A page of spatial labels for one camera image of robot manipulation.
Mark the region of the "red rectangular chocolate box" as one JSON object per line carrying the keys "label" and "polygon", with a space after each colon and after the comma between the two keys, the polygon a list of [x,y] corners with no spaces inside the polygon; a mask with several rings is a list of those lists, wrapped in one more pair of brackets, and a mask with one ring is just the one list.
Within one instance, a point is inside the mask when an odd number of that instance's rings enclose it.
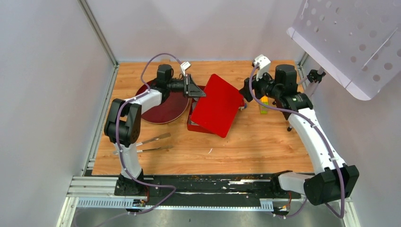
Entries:
{"label": "red rectangular chocolate box", "polygon": [[[196,107],[197,102],[198,102],[198,99],[193,98],[191,103],[189,104],[190,109],[189,109],[189,114],[188,114],[188,119],[187,119],[187,129],[189,131],[215,134],[215,132],[217,132],[217,129],[215,129],[213,126],[207,126],[206,128],[203,128],[203,124],[198,125],[197,123],[195,123],[191,120],[192,113]],[[214,97],[214,99],[207,99],[206,101],[201,101],[201,103],[202,103],[202,108],[199,111],[199,114],[207,115],[207,119],[209,118],[209,115],[211,113],[217,113],[217,111],[219,109],[221,109],[221,106],[217,100],[217,96]]]}

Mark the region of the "wooden metal food tongs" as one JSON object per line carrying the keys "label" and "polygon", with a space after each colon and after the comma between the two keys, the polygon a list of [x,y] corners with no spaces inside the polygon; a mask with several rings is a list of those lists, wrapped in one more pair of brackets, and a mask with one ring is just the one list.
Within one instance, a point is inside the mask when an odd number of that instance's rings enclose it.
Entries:
{"label": "wooden metal food tongs", "polygon": [[141,147],[143,147],[146,144],[155,143],[156,141],[161,141],[161,140],[169,138],[169,137],[171,137],[171,133],[164,133],[164,134],[158,135],[156,137],[150,138],[148,140],[145,140],[145,141],[142,141],[142,142],[137,142],[135,144],[136,152],[137,153],[143,153],[143,152],[148,152],[148,151],[171,149],[171,148],[173,148],[173,145],[163,145],[163,146],[159,146],[159,147],[140,149]]}

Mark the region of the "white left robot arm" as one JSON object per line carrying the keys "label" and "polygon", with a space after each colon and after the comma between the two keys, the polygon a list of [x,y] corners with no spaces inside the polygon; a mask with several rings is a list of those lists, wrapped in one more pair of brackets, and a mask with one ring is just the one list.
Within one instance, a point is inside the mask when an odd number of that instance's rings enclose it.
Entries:
{"label": "white left robot arm", "polygon": [[195,84],[190,74],[189,62],[180,65],[182,78],[173,77],[171,65],[161,64],[157,76],[147,89],[129,99],[114,99],[106,119],[104,133],[114,144],[121,163],[119,181],[126,183],[127,190],[133,195],[144,192],[147,184],[142,180],[143,170],[139,163],[136,142],[139,138],[141,116],[155,106],[163,104],[170,93],[181,93],[187,98],[205,97],[206,94]]}

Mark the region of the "red box lid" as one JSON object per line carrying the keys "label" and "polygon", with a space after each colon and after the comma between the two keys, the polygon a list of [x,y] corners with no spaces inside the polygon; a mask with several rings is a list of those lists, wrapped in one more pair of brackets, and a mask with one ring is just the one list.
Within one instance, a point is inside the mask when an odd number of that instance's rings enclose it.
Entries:
{"label": "red box lid", "polygon": [[215,134],[226,138],[244,98],[239,90],[217,74],[203,87],[205,97],[192,101],[187,122],[189,131]]}

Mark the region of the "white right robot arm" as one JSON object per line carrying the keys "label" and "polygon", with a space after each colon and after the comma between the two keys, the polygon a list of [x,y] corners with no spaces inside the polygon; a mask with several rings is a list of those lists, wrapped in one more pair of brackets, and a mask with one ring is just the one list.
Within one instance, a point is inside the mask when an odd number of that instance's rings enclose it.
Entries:
{"label": "white right robot arm", "polygon": [[288,191],[303,194],[313,205],[344,202],[352,193],[359,178],[355,165],[349,166],[335,151],[324,134],[309,97],[298,91],[297,71],[293,65],[281,64],[272,77],[253,64],[251,75],[244,80],[240,94],[247,102],[261,103],[263,96],[275,101],[271,110],[281,111],[299,135],[313,165],[314,175],[284,171],[274,176],[270,191],[283,197]]}

